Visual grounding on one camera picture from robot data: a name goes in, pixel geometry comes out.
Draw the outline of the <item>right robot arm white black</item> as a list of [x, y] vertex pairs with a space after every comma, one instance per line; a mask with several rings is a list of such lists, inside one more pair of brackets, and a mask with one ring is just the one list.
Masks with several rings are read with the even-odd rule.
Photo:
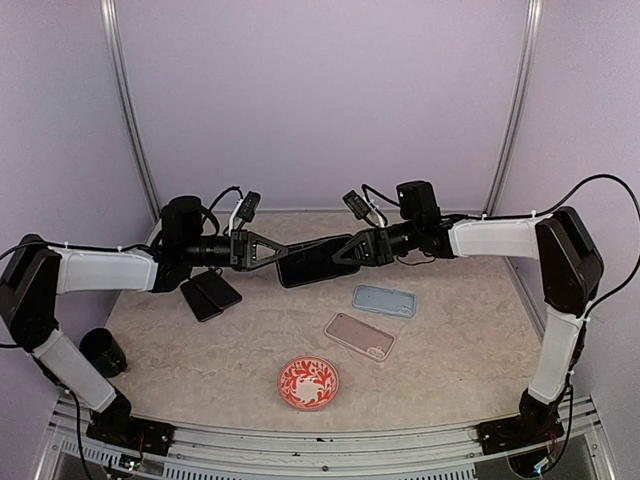
[[602, 257], [577, 211], [559, 207], [519, 218], [471, 219], [442, 215], [433, 186], [424, 180], [400, 184], [396, 192], [401, 222], [356, 233], [333, 254], [333, 262], [377, 267], [413, 250], [435, 259], [538, 261], [547, 320], [536, 370], [518, 415], [485, 422], [479, 432], [490, 441], [522, 446], [548, 439], [558, 425], [558, 406], [584, 347], [587, 310], [604, 273]]

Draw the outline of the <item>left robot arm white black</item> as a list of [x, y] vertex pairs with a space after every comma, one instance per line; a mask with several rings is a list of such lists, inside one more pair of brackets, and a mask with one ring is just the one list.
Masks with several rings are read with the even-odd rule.
[[144, 428], [128, 398], [63, 332], [57, 305], [62, 303], [68, 313], [74, 299], [111, 306], [124, 291], [181, 290], [193, 310], [224, 312], [242, 296], [223, 279], [222, 269], [254, 271], [286, 257], [289, 249], [233, 223], [226, 234], [205, 234], [205, 222], [214, 220], [199, 197], [186, 195], [162, 208], [160, 229], [149, 245], [80, 246], [28, 234], [6, 252], [1, 318], [16, 346], [89, 408], [90, 438], [136, 445]]

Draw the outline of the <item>black phone case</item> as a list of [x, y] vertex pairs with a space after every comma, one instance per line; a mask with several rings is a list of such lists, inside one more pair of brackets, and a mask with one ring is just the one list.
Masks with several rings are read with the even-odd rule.
[[288, 246], [288, 255], [276, 262], [279, 282], [284, 288], [295, 288], [359, 271], [357, 265], [336, 264], [332, 256], [353, 237], [342, 234], [300, 242]]

